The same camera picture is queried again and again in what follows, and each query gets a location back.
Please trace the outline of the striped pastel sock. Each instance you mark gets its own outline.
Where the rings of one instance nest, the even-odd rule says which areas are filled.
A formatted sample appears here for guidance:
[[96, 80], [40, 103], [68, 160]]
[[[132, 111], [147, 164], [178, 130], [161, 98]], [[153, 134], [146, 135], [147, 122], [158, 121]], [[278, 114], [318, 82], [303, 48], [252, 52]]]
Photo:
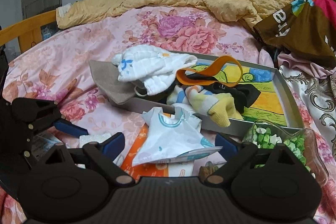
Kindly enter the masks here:
[[228, 127], [231, 124], [230, 118], [243, 120], [231, 94], [214, 94], [199, 85], [175, 85], [167, 97], [166, 104], [192, 109], [196, 114], [210, 117], [220, 127]]

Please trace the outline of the black and blue sock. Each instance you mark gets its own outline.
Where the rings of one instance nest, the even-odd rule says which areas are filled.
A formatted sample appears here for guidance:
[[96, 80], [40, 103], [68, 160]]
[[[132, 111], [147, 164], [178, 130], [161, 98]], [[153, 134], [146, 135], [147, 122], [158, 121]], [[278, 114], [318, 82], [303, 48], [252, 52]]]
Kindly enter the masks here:
[[[203, 76], [192, 73], [188, 75], [192, 80], [202, 79]], [[216, 97], [218, 94], [230, 94], [233, 98], [235, 109], [240, 113], [244, 113], [245, 108], [251, 107], [259, 98], [261, 92], [252, 84], [237, 84], [235, 87], [229, 88], [220, 83], [213, 83], [209, 86], [189, 86], [185, 89], [186, 97], [189, 104], [196, 113], [208, 115], [212, 107], [217, 104], [220, 99]]]

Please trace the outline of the orange headband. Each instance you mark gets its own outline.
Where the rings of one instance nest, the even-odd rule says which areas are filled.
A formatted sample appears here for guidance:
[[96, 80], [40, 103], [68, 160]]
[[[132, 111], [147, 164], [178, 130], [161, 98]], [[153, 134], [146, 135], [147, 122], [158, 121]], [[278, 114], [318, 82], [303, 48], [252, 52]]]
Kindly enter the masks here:
[[[237, 79], [236, 82], [234, 83], [225, 83], [223, 81], [218, 81], [215, 79], [215, 75], [219, 73], [219, 71], [222, 69], [222, 67], [227, 64], [228, 62], [232, 62], [236, 64], [240, 70], [239, 78]], [[188, 78], [188, 75], [186, 72], [193, 72], [196, 74], [199, 74], [203, 76], [202, 79], [199, 80], [192, 80]], [[177, 70], [175, 74], [175, 78], [183, 85], [186, 86], [194, 86], [194, 85], [200, 85], [200, 86], [209, 86], [212, 85], [213, 83], [220, 83], [223, 84], [229, 88], [235, 87], [242, 79], [243, 77], [243, 67], [241, 64], [234, 59], [233, 57], [230, 56], [220, 56], [218, 57], [211, 65], [209, 65], [206, 69], [202, 71], [197, 71], [192, 68], [185, 68], [185, 69], [179, 69]]]

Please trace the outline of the white muslin cloth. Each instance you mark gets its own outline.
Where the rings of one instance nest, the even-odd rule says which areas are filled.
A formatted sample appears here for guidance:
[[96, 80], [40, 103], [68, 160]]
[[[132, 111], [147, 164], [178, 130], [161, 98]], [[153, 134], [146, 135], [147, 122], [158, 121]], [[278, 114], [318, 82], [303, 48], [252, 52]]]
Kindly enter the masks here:
[[132, 46], [112, 57], [123, 83], [140, 81], [149, 96], [166, 91], [179, 69], [193, 67], [198, 59], [187, 53], [172, 53], [150, 45]]

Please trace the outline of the grey face mask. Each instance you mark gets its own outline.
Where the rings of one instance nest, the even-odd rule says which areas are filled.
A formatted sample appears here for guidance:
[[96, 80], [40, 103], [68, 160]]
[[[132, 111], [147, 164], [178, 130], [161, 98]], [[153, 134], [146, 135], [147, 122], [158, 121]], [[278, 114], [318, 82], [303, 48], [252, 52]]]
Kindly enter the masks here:
[[144, 87], [135, 86], [134, 87], [134, 92], [135, 92], [136, 96], [138, 96], [138, 97], [147, 97], [148, 96], [147, 90]]

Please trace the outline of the orange white box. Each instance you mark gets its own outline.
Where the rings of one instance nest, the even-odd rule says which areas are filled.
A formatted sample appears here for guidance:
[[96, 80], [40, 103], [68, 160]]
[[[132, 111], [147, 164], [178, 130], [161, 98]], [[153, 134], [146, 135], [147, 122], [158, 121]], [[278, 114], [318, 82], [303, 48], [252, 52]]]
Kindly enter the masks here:
[[145, 163], [136, 166], [132, 166], [133, 159], [141, 148], [147, 138], [148, 127], [146, 124], [142, 126], [138, 136], [135, 138], [133, 145], [131, 146], [128, 154], [126, 155], [121, 169], [128, 175], [132, 176], [138, 181], [142, 176], [147, 177], [189, 177], [192, 175], [194, 162], [175, 162], [175, 163], [163, 163], [153, 164]]

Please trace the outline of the pink floral bed sheet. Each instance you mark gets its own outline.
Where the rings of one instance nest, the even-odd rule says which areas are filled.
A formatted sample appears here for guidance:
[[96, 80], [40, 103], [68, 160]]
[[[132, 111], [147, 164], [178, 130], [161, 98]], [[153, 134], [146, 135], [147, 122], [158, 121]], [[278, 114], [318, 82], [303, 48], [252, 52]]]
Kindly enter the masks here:
[[220, 23], [208, 12], [190, 7], [144, 7], [67, 29], [21, 54], [9, 64], [3, 97], [54, 100], [69, 121], [92, 135], [123, 132], [126, 144], [121, 155], [126, 157], [143, 119], [109, 103], [92, 80], [88, 62], [111, 61], [138, 44], [273, 65], [241, 24]]

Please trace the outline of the grey tray with drawing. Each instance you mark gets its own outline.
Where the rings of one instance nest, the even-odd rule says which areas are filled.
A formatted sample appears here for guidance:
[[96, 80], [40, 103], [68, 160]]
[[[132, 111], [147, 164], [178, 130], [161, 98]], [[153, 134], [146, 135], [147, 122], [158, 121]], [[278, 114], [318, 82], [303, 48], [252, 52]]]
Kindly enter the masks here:
[[210, 117], [198, 114], [203, 129], [242, 137], [255, 121], [270, 122], [290, 134], [304, 127], [294, 97], [276, 69], [228, 60], [215, 78], [217, 82], [207, 92], [232, 95], [242, 118], [232, 118], [228, 127], [219, 127]]

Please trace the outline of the grey cardboard tray lid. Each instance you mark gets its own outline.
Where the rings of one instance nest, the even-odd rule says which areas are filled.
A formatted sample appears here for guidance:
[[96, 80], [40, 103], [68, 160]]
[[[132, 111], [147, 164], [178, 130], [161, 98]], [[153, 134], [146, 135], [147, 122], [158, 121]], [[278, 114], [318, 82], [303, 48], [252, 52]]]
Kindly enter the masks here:
[[118, 68], [106, 61], [89, 61], [92, 79], [99, 89], [117, 105], [123, 105], [132, 98], [137, 98], [136, 86], [130, 82], [118, 80]]

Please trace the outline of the white baby bib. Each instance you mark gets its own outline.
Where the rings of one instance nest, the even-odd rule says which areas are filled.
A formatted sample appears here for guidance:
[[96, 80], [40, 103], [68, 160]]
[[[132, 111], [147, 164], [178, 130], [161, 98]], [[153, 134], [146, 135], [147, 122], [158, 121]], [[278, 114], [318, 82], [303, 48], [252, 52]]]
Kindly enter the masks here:
[[147, 138], [136, 153], [132, 165], [194, 161], [221, 150], [201, 134], [202, 120], [177, 107], [172, 117], [154, 107], [142, 113], [148, 126]]

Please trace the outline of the white ornate patterned fabric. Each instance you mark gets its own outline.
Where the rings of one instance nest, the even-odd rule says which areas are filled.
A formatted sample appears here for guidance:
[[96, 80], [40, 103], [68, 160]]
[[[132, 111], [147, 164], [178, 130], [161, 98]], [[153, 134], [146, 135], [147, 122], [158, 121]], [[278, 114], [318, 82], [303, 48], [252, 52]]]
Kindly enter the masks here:
[[280, 66], [279, 72], [293, 92], [303, 122], [319, 135], [318, 149], [324, 162], [335, 163], [335, 75], [318, 79]]

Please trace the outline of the grey door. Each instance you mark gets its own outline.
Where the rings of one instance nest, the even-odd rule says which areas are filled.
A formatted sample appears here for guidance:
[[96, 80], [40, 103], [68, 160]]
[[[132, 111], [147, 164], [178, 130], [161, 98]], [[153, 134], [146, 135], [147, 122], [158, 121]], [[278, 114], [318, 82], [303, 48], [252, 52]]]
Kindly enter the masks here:
[[62, 0], [21, 0], [22, 19], [42, 14], [62, 5]]

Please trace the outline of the brown multicoloured towel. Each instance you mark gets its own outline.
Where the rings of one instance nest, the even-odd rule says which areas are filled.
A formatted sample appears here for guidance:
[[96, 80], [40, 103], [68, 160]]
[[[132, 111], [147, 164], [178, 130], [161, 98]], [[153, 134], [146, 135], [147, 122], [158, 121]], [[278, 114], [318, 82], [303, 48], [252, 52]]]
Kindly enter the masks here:
[[291, 0], [253, 29], [268, 46], [335, 67], [335, 0]]

